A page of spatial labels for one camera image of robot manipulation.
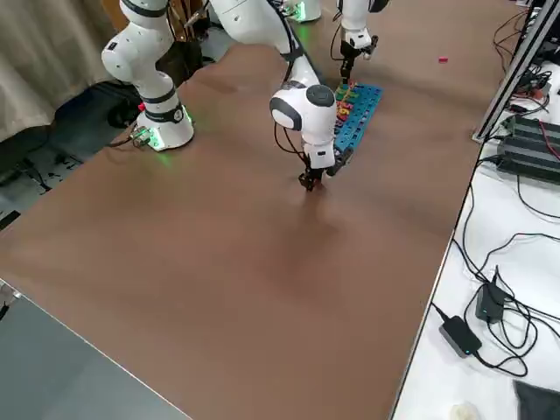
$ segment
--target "metal frame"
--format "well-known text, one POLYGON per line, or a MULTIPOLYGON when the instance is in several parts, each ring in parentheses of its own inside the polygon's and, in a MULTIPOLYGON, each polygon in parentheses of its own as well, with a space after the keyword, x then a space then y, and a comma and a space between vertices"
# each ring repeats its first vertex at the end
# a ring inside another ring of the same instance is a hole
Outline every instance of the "metal frame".
POLYGON ((536 17, 533 28, 527 34, 527 37, 515 54, 496 96, 490 102, 482 123, 472 135, 472 139, 475 142, 483 143, 490 135, 498 117, 506 107, 509 97, 514 92, 515 86, 517 86, 519 79, 533 61, 536 52, 543 43, 544 37, 549 33, 549 29, 559 13, 560 0, 548 0, 542 7, 541 12, 536 17))

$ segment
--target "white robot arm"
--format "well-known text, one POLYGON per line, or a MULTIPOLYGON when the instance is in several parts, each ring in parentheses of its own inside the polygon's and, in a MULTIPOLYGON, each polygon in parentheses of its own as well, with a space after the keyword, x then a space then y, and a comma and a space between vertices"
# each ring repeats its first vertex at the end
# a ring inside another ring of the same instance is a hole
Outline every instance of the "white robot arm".
POLYGON ((120 0, 130 21, 103 49, 103 64, 115 78, 134 85, 145 106, 137 122, 156 151, 182 146, 193 138, 193 125, 181 104, 173 80, 156 70, 156 62, 171 48, 168 0, 120 0))
MULTIPOLYGON (((361 42, 361 34, 364 31, 367 34, 365 15, 370 0, 344 1, 343 25, 348 10, 347 31, 361 42)), ((130 24, 102 53, 108 71, 121 81, 132 82, 143 98, 145 111, 137 122, 149 130, 150 146, 156 150, 179 147, 193 136, 193 126, 171 78, 155 68, 156 61, 172 44, 165 17, 167 3, 168 0, 120 0, 130 24)), ((323 170, 335 163, 333 91, 320 84, 290 26, 271 0, 210 0, 210 3, 229 36, 244 44, 274 46, 288 62, 283 85, 271 98, 269 107, 278 124, 301 132, 306 170, 300 181, 311 190, 323 170)))

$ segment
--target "beige curtain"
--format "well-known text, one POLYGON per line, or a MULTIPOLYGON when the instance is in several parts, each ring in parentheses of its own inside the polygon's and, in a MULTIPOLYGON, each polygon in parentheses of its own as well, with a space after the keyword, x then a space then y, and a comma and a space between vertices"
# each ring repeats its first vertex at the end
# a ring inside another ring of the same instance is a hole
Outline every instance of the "beige curtain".
POLYGON ((114 35, 100 0, 0 0, 0 142, 110 79, 101 51, 114 35))

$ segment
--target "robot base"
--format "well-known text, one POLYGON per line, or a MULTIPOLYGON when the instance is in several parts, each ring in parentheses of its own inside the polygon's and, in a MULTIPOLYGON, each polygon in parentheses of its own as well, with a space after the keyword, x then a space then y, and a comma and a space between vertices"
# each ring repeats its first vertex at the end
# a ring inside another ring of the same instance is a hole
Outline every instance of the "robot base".
POLYGON ((321 17, 321 5, 319 0, 302 0, 288 2, 285 11, 288 13, 287 18, 298 23, 312 22, 321 17))
POLYGON ((148 145, 154 151, 175 149, 189 143, 193 139, 194 128, 191 118, 183 108, 184 117, 180 122, 156 122, 149 119, 143 112, 136 119, 137 127, 145 127, 150 132, 148 145))

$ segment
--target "blue pegboard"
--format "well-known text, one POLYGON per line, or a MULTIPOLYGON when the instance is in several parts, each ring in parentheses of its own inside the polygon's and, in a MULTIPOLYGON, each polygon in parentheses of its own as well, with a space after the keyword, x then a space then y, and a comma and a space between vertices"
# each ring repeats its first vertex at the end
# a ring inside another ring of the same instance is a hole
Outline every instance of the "blue pegboard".
MULTIPOLYGON (((347 89, 347 85, 339 86, 336 91, 337 101, 344 97, 347 89)), ((344 100, 344 103, 349 103, 353 107, 349 109, 347 119, 344 122, 340 119, 337 120, 337 125, 334 128, 334 134, 336 135, 334 145, 340 154, 348 148, 353 151, 358 147, 381 98, 382 90, 376 86, 360 83, 353 85, 351 94, 344 100)))

